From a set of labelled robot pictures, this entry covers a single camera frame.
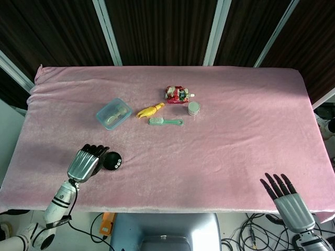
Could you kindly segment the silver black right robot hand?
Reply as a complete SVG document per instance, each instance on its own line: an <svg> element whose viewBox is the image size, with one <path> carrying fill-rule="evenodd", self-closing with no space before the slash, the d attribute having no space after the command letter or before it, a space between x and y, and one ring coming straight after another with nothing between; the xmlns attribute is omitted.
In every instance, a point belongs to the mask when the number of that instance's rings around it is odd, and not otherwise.
<svg viewBox="0 0 335 251"><path fill-rule="evenodd" d="M284 174L265 173L261 184L272 199L285 226L294 233L312 230L316 222L290 179Z"/></svg>

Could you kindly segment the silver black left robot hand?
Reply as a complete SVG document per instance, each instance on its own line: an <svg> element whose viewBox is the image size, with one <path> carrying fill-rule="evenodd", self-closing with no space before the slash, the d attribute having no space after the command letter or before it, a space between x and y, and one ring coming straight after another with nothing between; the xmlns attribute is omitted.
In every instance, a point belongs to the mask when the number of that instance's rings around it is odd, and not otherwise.
<svg viewBox="0 0 335 251"><path fill-rule="evenodd" d="M109 147L85 144L75 155L67 175L77 183L84 183L96 175L103 167Z"/></svg>

